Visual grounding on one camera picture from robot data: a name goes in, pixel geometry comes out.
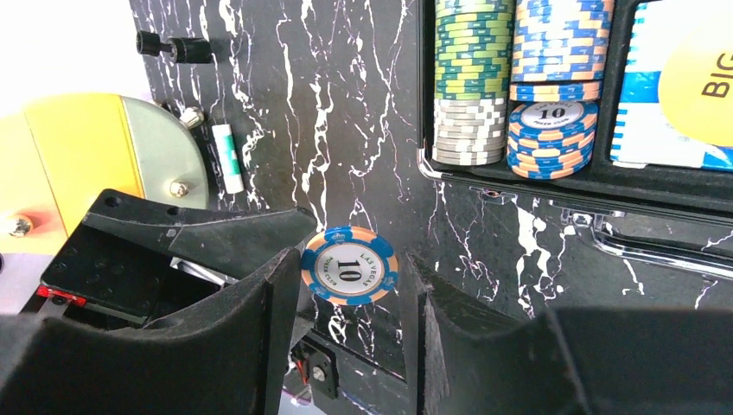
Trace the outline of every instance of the bolt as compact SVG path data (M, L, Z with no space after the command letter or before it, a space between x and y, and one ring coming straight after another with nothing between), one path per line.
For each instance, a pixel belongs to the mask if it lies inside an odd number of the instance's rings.
M593 216L590 214L573 214L572 222L573 225L578 227L589 227L593 224Z
M318 380L319 382L323 382L326 380L326 373L323 372L323 369L316 366L313 368L313 379Z
M26 216L13 216L3 221L3 229L7 229L8 235L14 238L22 238L33 230L33 222Z
M169 191L173 197L183 197L188 195L188 185L185 182L172 181Z

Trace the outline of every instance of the black marble surface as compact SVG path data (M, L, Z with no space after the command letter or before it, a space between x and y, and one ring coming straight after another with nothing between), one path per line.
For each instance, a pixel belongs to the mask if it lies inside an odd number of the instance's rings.
M155 99L200 106L209 124L233 127L247 190L220 191L214 208L297 204L316 214L320 229L371 228L396 249L417 249L468 294L522 319L560 305L733 304L733 283L585 245L548 201L485 204L467 187L423 178L415 157L421 86L414 0L131 0L131 7L139 29L204 36L214 45L212 65L145 57ZM208 130L196 136L213 156ZM220 174L216 163L212 173ZM614 225L708 250L733 246L730 229L639 216ZM314 298L316 329L402 375L397 295L341 308Z

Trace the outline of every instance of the metal screw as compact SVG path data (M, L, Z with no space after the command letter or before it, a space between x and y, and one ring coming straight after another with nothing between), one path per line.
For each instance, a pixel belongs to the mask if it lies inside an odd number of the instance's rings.
M188 185L184 182L173 181L170 183L169 191L174 197L183 197L188 195Z
M206 116L201 109L189 107L183 110L183 113L178 119L181 120L183 125L186 125L186 128L193 130L204 122Z
M8 218L2 224L3 229L7 229L8 235L15 238L22 238L33 230L33 222L24 216L16 216Z
M323 372L323 369L316 366L313 368L313 379L318 380L319 382L323 382L326 380L326 373Z

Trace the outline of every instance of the yellow disc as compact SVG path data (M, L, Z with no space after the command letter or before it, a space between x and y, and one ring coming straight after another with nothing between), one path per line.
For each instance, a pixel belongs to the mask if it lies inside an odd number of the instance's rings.
M731 15L702 22L672 52L660 77L662 111L672 126L708 144L733 147Z

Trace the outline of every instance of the poker chip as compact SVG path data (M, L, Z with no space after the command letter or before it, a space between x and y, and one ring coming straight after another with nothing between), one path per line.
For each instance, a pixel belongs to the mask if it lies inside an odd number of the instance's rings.
M502 130L504 128L504 123L506 122L506 119L502 117L478 117L478 118L446 118L442 113L438 113L436 115L436 121L438 124L438 127L443 126L461 126L461 127L487 127L488 129L491 129L491 127L495 126L495 130Z
M578 30L578 29L611 29L611 21L600 21L600 20L570 20L565 22L554 22L548 23L550 19L541 19L529 21L522 21L526 26L517 26L514 30L514 36L519 35L534 35L537 33L544 33L551 30Z
M498 72L454 72L454 73L437 73L436 81L443 80L507 80L508 71L505 73Z
M436 140L435 148L438 150L469 153L504 150L504 146L506 145L504 137L498 137L492 140L440 138Z
M513 22L514 13L463 13L461 15L441 17L436 20L436 24L440 26L449 23L475 22L483 20L503 20Z
M436 66L448 67L450 69L445 70L445 73L459 73L459 72L502 72L509 70L509 63L497 64L494 63L493 58L485 59L453 59L447 61L436 61ZM475 71L463 70L467 67L475 67Z
M508 93L435 93L437 99L454 99L454 100L476 100L476 99L505 99Z
M484 29L505 29L506 32L514 27L514 22L511 20L477 20L474 22L458 22L439 24L436 26L437 33L453 34L449 37L465 37L454 35L455 33L462 32L464 30L484 30ZM505 33L487 33L486 35L504 35Z
M539 41L553 41L562 39L580 39L584 37L590 38L607 38L609 30L607 29L567 29L567 30L550 30L530 35L516 35L513 39L514 43L527 43Z
M511 147L517 156L519 155L527 155L527 156L533 156L533 157L557 157L562 156L564 154L571 153L573 151L578 151L589 144L593 143L593 140L595 138L595 132L591 132L588 136L584 136L580 141L576 141L572 144L564 144L558 147L548 147L548 148L537 148L537 141L531 140L531 139L522 139L523 144L519 144L515 138L512 137L513 134L509 134L509 137L507 137L507 146Z
M499 28L499 29L465 29L465 30L453 30L450 32L438 32L436 38L443 39L456 39L458 37L474 37L474 36L510 36L512 34L510 28Z
M574 72L602 72L605 63L567 63L562 65L529 65L512 67L512 75L528 73L574 73Z
M613 5L614 0L573 0L575 3L610 3ZM537 9L538 7L552 6L557 4L558 0L517 0L517 11L527 9Z
M557 0L549 6L540 6L533 8L522 8L517 10L516 19L526 19L527 17L536 16L585 16L587 13L593 11L606 11L613 13L614 2L577 2L575 0Z
M509 116L509 130L521 138L562 140L595 128L594 102L543 102L519 105Z
M543 94L543 93L586 93L591 91L598 91L601 89L601 81L592 82L578 82L571 84L512 84L509 87L510 93L529 93L529 94Z
M485 42L469 43L464 45L452 45L452 46L438 46L436 47L437 59L465 59L450 57L452 54L465 54L483 52L483 56L475 55L473 57L479 58L508 58L509 53L506 50L491 50L484 48Z
M513 154L507 155L507 163L514 173L527 179L553 180L573 175L590 162L590 154L587 157L577 159L571 163L562 163L555 166L538 166L530 163L520 162Z
M503 84L489 84L483 86L436 86L436 93L497 93L506 91L509 82Z
M500 118L504 118L503 112L437 112L436 119L453 119L453 120L486 120L487 122L495 122Z
M603 71L596 72L558 72L522 73L512 75L512 82L552 82L560 80L602 80Z
M439 100L435 101L435 109L441 113L461 113L461 114L477 114L482 112L504 112L507 109L506 104L501 105L489 105L489 104L477 104L470 106L454 106L448 104L441 104Z
M525 102L591 101L601 98L601 91L585 93L509 93L509 98Z
M508 80L484 78L481 80L436 80L436 86L453 86L453 87L467 87L467 86L491 86L491 85L504 85L508 86Z
M574 47L596 47L609 45L607 37L579 37L575 39L551 39L543 41L525 41L515 42L513 46L514 52L524 50L544 50L544 49L562 49Z
M494 151L446 151L433 146L433 160L457 166L481 166L496 163L504 158L503 148Z
M459 45L474 45L473 50L506 50L504 46L512 41L510 35L503 36L465 36L455 37L449 39L438 39L436 40L436 48L448 47L448 46L459 46ZM501 48L494 48L494 44L501 44ZM458 52L452 48L446 48L447 52Z
M525 48L521 45L515 45L519 48L516 52L512 52L512 59L522 58L539 58L539 57L565 57L576 55L605 55L608 48L605 46L570 46L565 48Z
M301 276L318 297L339 305L373 303L398 280L398 261L386 239L362 227L333 227L309 241Z
M490 140L501 138L504 141L504 125L500 125L498 128L485 128L482 130L471 129L470 125L440 125L439 131L436 133L438 141L443 138L449 138L453 140Z
M512 2L506 3L479 3L478 4L462 4L455 7L444 7L436 5L436 19L440 19L446 16L461 15L463 13L488 13L488 12L499 12L499 13L511 13L514 11L514 5Z
M471 50L468 52L450 52L436 54L436 61L455 59L491 59L492 64L507 64L509 57L506 51L499 50Z
M536 58L512 59L513 67L531 67L539 65L580 65L591 63L605 63L605 54L577 54L567 56L540 56Z
M497 106L497 105L503 105L504 107L507 106L507 101L505 99L476 99L476 100L461 100L456 101L453 99L436 99L435 103L440 106L458 106L458 107L465 107L465 106Z

